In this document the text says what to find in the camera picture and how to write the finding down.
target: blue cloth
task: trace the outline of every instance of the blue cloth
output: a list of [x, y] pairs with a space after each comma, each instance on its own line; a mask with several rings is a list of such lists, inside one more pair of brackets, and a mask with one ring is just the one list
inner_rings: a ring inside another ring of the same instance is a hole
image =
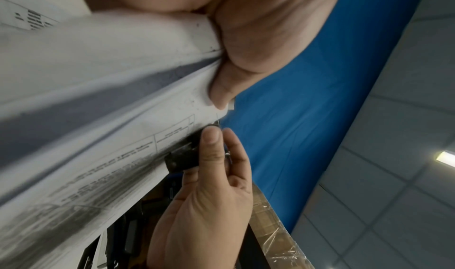
[[315, 40], [236, 99], [222, 120], [289, 231], [419, 0], [339, 0]]

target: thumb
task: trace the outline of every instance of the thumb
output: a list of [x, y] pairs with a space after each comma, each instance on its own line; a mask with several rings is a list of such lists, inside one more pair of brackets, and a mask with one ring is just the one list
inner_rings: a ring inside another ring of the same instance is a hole
[[213, 80], [210, 88], [210, 99], [215, 107], [224, 109], [229, 101], [243, 90], [248, 89], [259, 80], [265, 78], [265, 73], [254, 73], [242, 69], [227, 60], [223, 63]]
[[199, 184], [202, 187], [228, 185], [223, 144], [220, 128], [208, 126], [202, 131], [199, 143]]

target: brown cardboard box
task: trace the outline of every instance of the brown cardboard box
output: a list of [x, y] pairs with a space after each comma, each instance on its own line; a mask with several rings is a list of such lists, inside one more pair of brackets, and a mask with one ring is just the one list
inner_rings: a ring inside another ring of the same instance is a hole
[[253, 184], [250, 226], [272, 269], [314, 269], [261, 190]]

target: finger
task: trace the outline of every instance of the finger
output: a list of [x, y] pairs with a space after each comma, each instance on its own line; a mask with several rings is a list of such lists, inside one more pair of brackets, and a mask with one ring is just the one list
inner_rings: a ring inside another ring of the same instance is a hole
[[199, 167], [193, 167], [188, 170], [184, 170], [182, 177], [182, 186], [197, 182], [199, 179]]
[[221, 188], [228, 185], [224, 165], [224, 145], [221, 129], [206, 127], [199, 143], [199, 185]]
[[215, 107], [224, 109], [229, 101], [267, 74], [254, 73], [237, 67], [230, 60], [223, 63], [210, 88], [210, 99]]
[[245, 148], [237, 135], [229, 128], [223, 130], [223, 139], [230, 151], [232, 164], [230, 166], [229, 183], [232, 186], [244, 187], [251, 191], [251, 165]]

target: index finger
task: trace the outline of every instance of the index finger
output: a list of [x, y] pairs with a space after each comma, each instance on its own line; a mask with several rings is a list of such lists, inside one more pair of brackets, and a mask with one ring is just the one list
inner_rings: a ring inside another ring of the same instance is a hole
[[229, 128], [223, 130], [223, 139], [230, 155], [230, 176], [237, 176], [244, 180], [248, 189], [252, 187], [250, 159], [237, 135]]

